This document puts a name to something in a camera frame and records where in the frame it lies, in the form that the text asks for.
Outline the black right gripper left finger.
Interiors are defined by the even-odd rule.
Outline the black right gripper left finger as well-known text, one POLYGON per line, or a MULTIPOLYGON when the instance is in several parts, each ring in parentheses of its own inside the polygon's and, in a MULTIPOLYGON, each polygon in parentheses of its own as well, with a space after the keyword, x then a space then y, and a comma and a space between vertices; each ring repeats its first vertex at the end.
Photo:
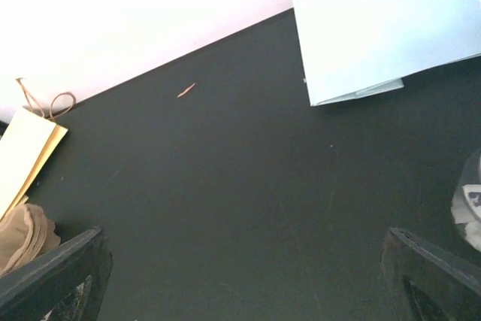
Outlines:
POLYGON ((104 230, 89 229, 1 277, 1 319, 96 320, 112 266, 104 230))

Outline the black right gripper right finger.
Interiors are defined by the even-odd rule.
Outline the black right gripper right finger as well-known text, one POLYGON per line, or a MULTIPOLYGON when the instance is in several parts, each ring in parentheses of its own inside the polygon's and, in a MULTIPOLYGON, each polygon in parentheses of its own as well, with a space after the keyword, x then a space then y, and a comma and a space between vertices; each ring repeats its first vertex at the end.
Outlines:
POLYGON ((461 257, 390 228, 380 267, 398 320, 480 319, 480 268, 461 257))

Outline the light blue paper bag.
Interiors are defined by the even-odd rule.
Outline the light blue paper bag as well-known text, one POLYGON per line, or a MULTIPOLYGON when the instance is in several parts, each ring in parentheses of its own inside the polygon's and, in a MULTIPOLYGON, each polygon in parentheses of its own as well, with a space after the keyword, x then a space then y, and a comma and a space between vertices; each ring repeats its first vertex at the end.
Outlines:
POLYGON ((480 55, 480 0, 294 0, 313 106, 400 89, 480 55))

